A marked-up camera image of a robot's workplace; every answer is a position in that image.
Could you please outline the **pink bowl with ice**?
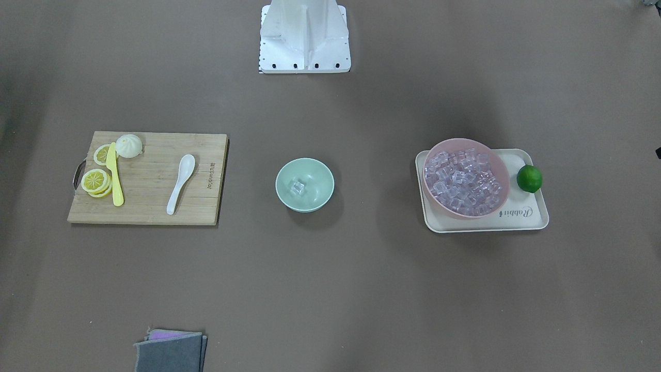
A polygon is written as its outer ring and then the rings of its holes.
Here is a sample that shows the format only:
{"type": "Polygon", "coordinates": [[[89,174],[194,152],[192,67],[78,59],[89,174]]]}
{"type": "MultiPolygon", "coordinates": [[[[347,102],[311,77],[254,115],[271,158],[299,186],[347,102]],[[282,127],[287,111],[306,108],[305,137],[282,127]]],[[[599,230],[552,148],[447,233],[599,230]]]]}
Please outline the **pink bowl with ice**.
{"type": "Polygon", "coordinates": [[[456,137],[439,142],[423,159],[423,194],[444,214],[463,220],[494,214],[508,199],[505,163],[481,142],[456,137]]]}

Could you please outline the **green bowl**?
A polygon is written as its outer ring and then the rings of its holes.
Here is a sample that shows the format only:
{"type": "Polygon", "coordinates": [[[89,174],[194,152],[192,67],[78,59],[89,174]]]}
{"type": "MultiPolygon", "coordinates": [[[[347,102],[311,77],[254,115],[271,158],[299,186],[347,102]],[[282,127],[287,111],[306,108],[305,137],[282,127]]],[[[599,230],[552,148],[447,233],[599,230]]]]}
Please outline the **green bowl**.
{"type": "Polygon", "coordinates": [[[335,190],[335,177],[325,163],[313,158],[298,158],[279,170],[275,190],[288,209],[310,213],[321,209],[330,200],[335,190]]]}

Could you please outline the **white ceramic spoon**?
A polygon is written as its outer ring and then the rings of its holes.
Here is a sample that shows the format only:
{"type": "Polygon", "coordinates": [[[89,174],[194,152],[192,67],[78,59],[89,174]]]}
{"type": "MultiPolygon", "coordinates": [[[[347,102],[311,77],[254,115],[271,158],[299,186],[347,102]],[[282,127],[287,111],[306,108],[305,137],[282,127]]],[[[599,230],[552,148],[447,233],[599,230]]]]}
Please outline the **white ceramic spoon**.
{"type": "Polygon", "coordinates": [[[179,171],[176,179],[176,183],[168,198],[168,203],[166,207],[166,212],[168,215],[173,215],[175,213],[176,204],[179,200],[180,191],[186,184],[186,182],[191,178],[196,166],[195,157],[192,154],[185,154],[180,159],[179,171]]]}

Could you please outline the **lemon slice upper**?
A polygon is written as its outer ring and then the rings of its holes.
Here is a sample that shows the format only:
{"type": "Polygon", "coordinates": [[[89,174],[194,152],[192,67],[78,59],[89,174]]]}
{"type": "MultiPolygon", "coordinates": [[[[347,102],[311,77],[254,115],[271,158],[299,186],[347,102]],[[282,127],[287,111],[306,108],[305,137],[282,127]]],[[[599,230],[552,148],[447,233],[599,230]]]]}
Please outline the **lemon slice upper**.
{"type": "Polygon", "coordinates": [[[108,152],[110,148],[111,148],[111,144],[104,144],[95,150],[93,154],[93,160],[97,165],[99,166],[107,165],[108,152]]]}

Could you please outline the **cream plastic tray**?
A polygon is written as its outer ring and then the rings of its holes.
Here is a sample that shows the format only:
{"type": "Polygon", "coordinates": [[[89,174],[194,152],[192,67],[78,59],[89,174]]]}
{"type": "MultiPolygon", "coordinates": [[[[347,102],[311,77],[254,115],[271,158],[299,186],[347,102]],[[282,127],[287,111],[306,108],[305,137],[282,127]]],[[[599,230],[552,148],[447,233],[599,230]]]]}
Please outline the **cream plastic tray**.
{"type": "Polygon", "coordinates": [[[423,221],[434,233],[541,230],[548,225],[548,210],[542,191],[527,193],[519,189],[515,183],[503,206],[494,214],[474,221],[454,219],[444,214],[436,201],[429,199],[424,191],[422,171],[428,152],[428,150],[421,151],[415,157],[415,166],[423,221]]]}

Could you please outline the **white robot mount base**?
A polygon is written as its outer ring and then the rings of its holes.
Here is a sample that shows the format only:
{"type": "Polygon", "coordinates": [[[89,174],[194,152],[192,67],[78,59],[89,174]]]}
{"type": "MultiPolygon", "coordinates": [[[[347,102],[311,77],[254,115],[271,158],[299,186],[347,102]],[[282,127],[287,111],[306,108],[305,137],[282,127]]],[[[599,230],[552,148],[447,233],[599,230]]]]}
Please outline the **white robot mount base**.
{"type": "Polygon", "coordinates": [[[259,73],[351,70],[347,10],[336,1],[272,1],[260,16],[259,73]]]}

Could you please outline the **bamboo cutting board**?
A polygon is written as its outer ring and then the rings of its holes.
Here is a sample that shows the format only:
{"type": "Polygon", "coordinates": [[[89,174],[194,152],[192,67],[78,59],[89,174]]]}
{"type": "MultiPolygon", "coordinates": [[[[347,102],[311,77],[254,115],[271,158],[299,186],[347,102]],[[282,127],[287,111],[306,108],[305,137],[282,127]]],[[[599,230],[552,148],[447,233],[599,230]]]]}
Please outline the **bamboo cutting board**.
{"type": "Polygon", "coordinates": [[[219,216],[225,163],[229,146],[226,134],[138,132],[140,155],[118,158],[118,175],[124,203],[111,196],[94,198],[79,184],[69,209],[75,224],[199,225],[214,226],[219,216]],[[175,211],[167,203],[175,187],[180,159],[191,154],[195,168],[180,191],[175,211]]]}

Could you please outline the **green lime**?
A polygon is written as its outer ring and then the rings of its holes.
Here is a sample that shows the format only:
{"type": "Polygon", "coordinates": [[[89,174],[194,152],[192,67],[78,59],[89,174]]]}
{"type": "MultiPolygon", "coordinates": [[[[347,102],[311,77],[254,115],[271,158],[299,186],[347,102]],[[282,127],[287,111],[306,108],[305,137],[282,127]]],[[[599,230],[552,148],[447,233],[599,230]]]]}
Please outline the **green lime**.
{"type": "Polygon", "coordinates": [[[534,194],[543,184],[542,172],[537,167],[526,164],[517,172],[516,183],[522,191],[534,194]]]}

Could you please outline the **lemon slice lower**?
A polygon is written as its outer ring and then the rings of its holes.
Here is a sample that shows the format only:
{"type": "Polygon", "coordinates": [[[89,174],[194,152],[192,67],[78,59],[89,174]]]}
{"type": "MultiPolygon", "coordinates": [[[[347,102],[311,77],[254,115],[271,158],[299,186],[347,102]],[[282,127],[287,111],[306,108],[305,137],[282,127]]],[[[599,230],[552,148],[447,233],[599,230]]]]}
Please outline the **lemon slice lower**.
{"type": "Polygon", "coordinates": [[[84,174],[81,188],[90,197],[106,197],[113,190],[113,177],[103,169],[92,169],[84,174]]]}

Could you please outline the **lemon slice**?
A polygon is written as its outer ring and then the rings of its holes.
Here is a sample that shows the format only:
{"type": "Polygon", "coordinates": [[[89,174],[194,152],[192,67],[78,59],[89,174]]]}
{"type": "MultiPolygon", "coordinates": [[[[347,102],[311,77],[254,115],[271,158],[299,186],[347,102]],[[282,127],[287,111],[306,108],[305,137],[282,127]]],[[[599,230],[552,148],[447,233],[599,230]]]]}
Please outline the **lemon slice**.
{"type": "Polygon", "coordinates": [[[104,144],[95,150],[93,154],[93,160],[97,165],[99,166],[107,165],[108,152],[110,148],[111,148],[111,144],[104,144]]]}
{"type": "Polygon", "coordinates": [[[90,197],[106,197],[113,190],[113,177],[103,169],[92,169],[84,174],[81,188],[90,197]]]}

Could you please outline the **grey folded cloths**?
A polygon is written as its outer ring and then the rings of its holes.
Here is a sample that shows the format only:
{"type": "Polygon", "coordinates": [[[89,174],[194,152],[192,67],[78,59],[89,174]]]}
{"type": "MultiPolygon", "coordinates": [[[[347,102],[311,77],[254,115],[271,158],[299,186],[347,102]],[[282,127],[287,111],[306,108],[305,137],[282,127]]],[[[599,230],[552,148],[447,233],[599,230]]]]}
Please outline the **grey folded cloths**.
{"type": "Polygon", "coordinates": [[[203,371],[208,337],[201,332],[149,328],[134,344],[135,371],[203,371]]]}

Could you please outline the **clear ice cube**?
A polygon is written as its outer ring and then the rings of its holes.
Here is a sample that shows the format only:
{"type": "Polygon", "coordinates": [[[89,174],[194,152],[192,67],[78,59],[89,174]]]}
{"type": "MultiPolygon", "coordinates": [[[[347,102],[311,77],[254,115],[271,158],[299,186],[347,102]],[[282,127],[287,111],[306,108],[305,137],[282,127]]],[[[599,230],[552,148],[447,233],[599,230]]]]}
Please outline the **clear ice cube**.
{"type": "Polygon", "coordinates": [[[294,179],[290,182],[289,192],[295,197],[302,197],[306,191],[306,184],[302,181],[294,179]]]}

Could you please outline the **yellow plastic knife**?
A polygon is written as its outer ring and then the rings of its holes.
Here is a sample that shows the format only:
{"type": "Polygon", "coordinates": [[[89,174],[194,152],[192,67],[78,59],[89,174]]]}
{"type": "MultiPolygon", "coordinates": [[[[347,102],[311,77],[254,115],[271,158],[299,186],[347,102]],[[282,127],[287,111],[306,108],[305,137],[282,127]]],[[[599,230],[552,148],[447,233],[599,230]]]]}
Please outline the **yellow plastic knife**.
{"type": "Polygon", "coordinates": [[[116,142],[111,142],[109,144],[109,149],[106,157],[106,167],[109,169],[109,171],[111,171],[111,177],[113,178],[112,179],[113,204],[116,207],[120,207],[124,204],[124,195],[118,172],[116,142]]]}

